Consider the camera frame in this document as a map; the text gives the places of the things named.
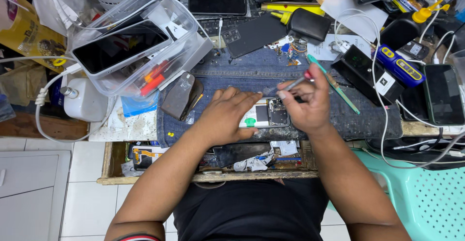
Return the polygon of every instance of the black power supply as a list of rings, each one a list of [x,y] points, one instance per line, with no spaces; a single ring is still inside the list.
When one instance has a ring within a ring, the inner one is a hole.
[[[373,84],[373,61],[360,49],[352,45],[346,53],[341,53],[332,66],[375,105],[381,106]],[[375,78],[381,99],[386,106],[392,105],[400,96],[404,87],[399,81],[375,62]]]

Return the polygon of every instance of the yellow bottle cap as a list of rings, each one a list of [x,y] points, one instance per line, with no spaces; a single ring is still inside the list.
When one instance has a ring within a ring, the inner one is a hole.
[[[413,19],[414,22],[416,23],[424,23],[426,22],[426,20],[431,16],[431,13],[434,11],[434,10],[445,10],[447,11],[450,7],[449,4],[446,4],[440,8],[435,8],[436,6],[438,6],[440,3],[442,2],[442,0],[438,0],[435,4],[427,7],[427,8],[421,8],[419,11],[413,13],[413,15],[411,16],[411,18]]]
[[[284,12],[284,13],[277,13],[277,12],[271,12],[272,15],[275,15],[276,17],[281,19],[281,22],[284,24],[287,24],[289,19],[291,18],[292,12]]]

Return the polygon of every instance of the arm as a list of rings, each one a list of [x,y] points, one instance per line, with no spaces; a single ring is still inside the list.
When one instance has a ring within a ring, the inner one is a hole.
[[[239,129],[239,122],[261,97],[261,93],[234,87],[217,90],[200,119],[136,181],[110,223],[105,241],[134,233],[164,240],[163,222],[183,197],[205,152],[258,132],[256,128]]]
[[[316,64],[309,68],[315,86],[303,82],[282,91],[290,82],[278,85],[292,123],[306,132],[318,165],[321,182],[352,240],[410,240],[391,201],[369,170],[329,122],[329,84]],[[300,96],[304,103],[298,103]]]

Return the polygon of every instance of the black phone screen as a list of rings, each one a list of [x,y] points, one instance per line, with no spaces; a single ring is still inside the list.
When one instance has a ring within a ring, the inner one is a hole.
[[[428,65],[425,66],[425,75],[434,122],[441,125],[464,124],[460,89],[452,66]]]
[[[246,0],[189,0],[192,14],[245,15]]]
[[[73,50],[74,56],[92,74],[168,40],[153,22],[144,21]]]
[[[407,87],[400,95],[400,101],[412,114],[421,120],[429,120],[428,107],[426,105],[425,88],[422,85],[413,88]],[[416,121],[409,113],[403,108],[404,119],[408,121]]]

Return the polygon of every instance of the black keyboard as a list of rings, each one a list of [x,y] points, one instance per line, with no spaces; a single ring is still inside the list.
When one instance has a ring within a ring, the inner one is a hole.
[[[223,19],[223,26],[221,31],[226,28],[234,28],[241,24],[247,23],[253,19],[260,17],[264,11],[260,9],[260,4],[256,0],[249,0],[250,13],[252,17],[236,17],[236,18],[226,18]],[[218,36],[219,31],[219,19],[213,20],[198,20],[204,30],[207,32],[208,36]],[[206,37],[202,30],[198,30],[199,34],[202,37]]]

